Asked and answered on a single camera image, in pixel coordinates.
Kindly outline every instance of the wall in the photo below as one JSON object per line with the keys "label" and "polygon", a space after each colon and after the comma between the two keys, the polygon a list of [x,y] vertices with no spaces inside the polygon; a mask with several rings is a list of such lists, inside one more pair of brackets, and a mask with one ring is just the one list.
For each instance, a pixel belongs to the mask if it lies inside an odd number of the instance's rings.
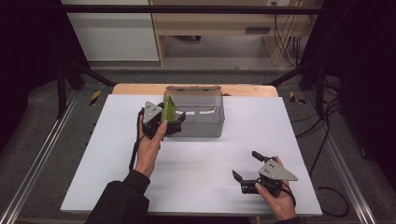
{"label": "wall", "polygon": [[[148,5],[147,0],[63,0],[66,4]],[[149,14],[69,13],[88,61],[158,61]]]}

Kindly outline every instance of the gray plastic container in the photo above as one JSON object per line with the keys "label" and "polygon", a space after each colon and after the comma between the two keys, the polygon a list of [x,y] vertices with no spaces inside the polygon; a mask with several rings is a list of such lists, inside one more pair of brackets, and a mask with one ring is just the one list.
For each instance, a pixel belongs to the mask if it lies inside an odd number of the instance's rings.
{"label": "gray plastic container", "polygon": [[186,112],[181,132],[170,137],[220,137],[224,123],[224,106],[220,86],[166,88],[177,108],[177,117]]}

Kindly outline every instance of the gray floor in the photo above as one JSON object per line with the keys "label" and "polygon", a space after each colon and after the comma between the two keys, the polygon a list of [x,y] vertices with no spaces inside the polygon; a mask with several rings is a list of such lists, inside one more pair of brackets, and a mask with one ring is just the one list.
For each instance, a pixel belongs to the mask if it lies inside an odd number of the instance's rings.
{"label": "gray floor", "polygon": [[[142,63],[131,67],[135,64],[126,63],[121,69],[108,70],[106,67],[108,64],[103,66],[103,63],[99,63],[97,71],[117,82],[262,84],[292,69],[291,65],[284,63],[279,67],[270,66],[268,55],[259,38],[203,36],[201,42],[196,42],[191,38],[176,36],[170,39],[164,67]],[[84,78],[89,83],[83,91],[78,92],[78,99],[70,118],[64,125],[61,135],[21,209],[20,222],[23,218],[79,221],[86,218],[86,216],[62,213],[59,210],[65,190],[71,183],[86,143],[90,140],[90,132],[99,118],[106,96],[111,93],[111,88],[97,84],[88,77]],[[299,77],[296,77],[277,88],[279,95],[284,99],[290,120],[303,119],[313,114],[308,104],[292,103],[289,99],[290,91],[294,91],[296,98],[302,100],[308,100],[306,97],[312,93],[300,92],[296,85],[298,80]],[[96,90],[102,90],[99,100],[96,105],[89,105],[92,94]],[[326,92],[325,100],[330,102],[332,98],[334,98],[332,93]],[[0,156],[0,211],[5,211],[31,164],[35,161],[35,156],[55,122],[56,114],[55,82],[50,82],[30,93],[28,109]],[[292,127],[297,134],[308,129],[314,122],[315,119],[312,117],[293,122]],[[342,114],[337,112],[331,115],[331,135],[355,177],[376,222],[396,223],[394,190],[375,161],[361,157],[360,146],[350,131],[347,121]],[[322,136],[320,131],[317,131],[298,139],[307,169],[312,166]],[[312,176],[314,187],[332,187],[347,196],[345,186],[328,150],[325,147],[319,157]],[[345,209],[340,198],[329,191],[322,191],[318,198],[322,208],[329,212],[340,213]],[[308,217],[306,220],[308,223],[361,223],[350,200],[348,203],[350,211],[346,217],[336,218],[323,215]],[[271,216],[264,217],[262,220],[262,223],[272,222]]]}

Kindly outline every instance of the black cloth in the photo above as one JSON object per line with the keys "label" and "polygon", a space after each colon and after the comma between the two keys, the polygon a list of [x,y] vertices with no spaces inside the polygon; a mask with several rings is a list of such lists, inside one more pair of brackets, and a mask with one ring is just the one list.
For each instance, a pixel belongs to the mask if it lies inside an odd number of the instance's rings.
{"label": "black cloth", "polygon": [[[107,184],[99,201],[88,217],[87,224],[143,224],[149,209],[149,199],[144,194],[150,180],[137,171],[132,170],[126,178]],[[148,223],[188,223],[182,220],[191,219],[193,223],[249,223],[247,217],[148,217]],[[279,221],[276,224],[301,224],[301,220],[293,218]]]}

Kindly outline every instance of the human hand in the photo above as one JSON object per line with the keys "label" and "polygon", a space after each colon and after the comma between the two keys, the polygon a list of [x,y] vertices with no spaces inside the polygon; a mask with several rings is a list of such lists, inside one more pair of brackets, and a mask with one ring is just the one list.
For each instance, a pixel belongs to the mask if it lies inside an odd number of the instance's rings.
{"label": "human hand", "polygon": [[[276,162],[283,166],[282,161],[279,157],[276,157]],[[289,181],[283,181],[282,189],[289,191]],[[284,191],[280,191],[279,197],[274,198],[271,193],[259,183],[256,183],[256,189],[260,193],[260,195],[264,198],[265,201],[268,202],[271,209],[273,210],[274,217],[276,220],[286,220],[297,217],[297,214],[294,209],[293,199],[289,196],[288,193]]]}
{"label": "human hand", "polygon": [[137,162],[134,168],[137,172],[150,178],[154,171],[155,161],[160,150],[160,143],[166,133],[167,121],[164,120],[152,139],[146,137],[142,127],[143,116],[140,116],[139,125],[139,148],[137,149]]}

